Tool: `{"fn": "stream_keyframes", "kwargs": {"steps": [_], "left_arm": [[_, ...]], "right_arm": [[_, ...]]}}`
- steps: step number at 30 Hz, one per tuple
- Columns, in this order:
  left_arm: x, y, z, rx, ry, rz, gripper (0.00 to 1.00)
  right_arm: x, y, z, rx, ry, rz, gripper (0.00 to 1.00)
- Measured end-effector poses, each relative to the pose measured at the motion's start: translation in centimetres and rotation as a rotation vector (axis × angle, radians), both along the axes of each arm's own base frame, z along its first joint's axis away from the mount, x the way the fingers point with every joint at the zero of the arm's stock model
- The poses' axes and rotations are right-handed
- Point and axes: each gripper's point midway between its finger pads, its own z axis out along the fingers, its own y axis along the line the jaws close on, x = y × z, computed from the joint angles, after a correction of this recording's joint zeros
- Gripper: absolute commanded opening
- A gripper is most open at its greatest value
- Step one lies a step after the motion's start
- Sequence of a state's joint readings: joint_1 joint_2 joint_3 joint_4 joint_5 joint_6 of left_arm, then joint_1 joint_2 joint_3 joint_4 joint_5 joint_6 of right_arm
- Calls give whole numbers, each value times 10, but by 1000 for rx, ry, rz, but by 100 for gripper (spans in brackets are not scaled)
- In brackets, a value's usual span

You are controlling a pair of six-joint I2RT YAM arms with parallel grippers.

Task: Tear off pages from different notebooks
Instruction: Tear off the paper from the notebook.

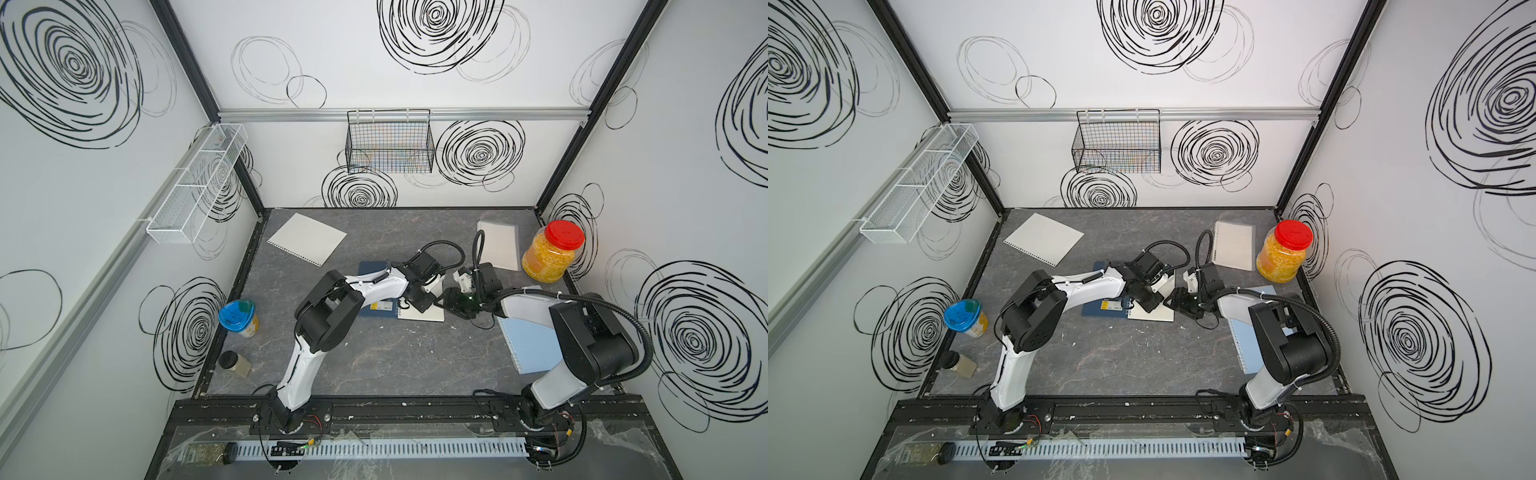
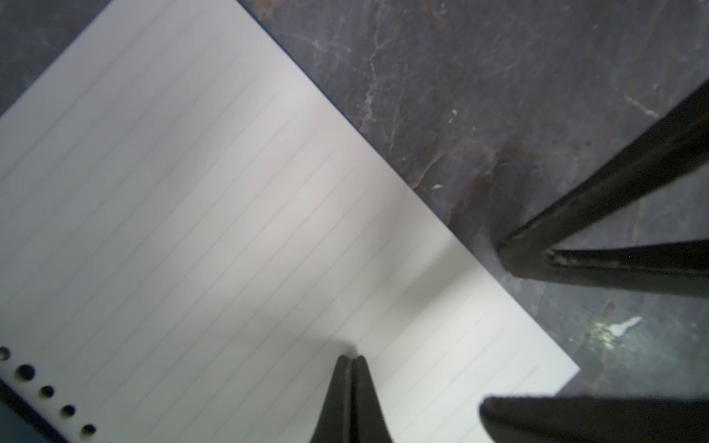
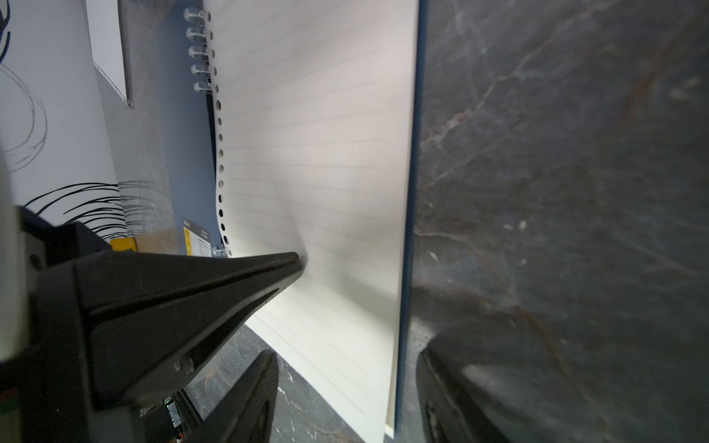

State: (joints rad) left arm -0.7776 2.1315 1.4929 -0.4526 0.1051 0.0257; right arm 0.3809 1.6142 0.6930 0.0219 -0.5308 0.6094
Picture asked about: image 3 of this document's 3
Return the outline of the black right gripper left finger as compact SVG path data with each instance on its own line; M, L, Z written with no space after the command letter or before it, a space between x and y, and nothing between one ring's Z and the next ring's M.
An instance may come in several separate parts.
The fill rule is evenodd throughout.
M263 351L186 442L269 442L278 385L278 357Z

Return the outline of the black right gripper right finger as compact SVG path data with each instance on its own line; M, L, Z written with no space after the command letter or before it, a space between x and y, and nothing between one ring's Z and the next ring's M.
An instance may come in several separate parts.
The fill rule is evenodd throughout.
M607 417L556 360L486 349L463 328L433 337L417 358L428 442L607 442Z

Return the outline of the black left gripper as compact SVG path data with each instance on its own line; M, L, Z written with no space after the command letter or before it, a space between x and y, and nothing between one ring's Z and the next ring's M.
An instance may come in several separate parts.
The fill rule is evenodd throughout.
M247 258L119 253L80 223L14 207L24 344L1 365L4 442L142 442L136 406L194 380L303 272Z

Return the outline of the dark blue spiral notebook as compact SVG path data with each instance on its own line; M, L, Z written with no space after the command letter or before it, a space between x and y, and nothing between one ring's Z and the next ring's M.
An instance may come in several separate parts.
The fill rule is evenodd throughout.
M395 428L417 1L179 1L188 88L212 98L229 258L304 271L247 322L365 442Z

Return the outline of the torn lined paper page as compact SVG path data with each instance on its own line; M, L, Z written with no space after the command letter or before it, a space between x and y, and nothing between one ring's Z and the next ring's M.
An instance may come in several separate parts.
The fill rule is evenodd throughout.
M94 67L125 105L131 107L119 2L86 0L84 4Z

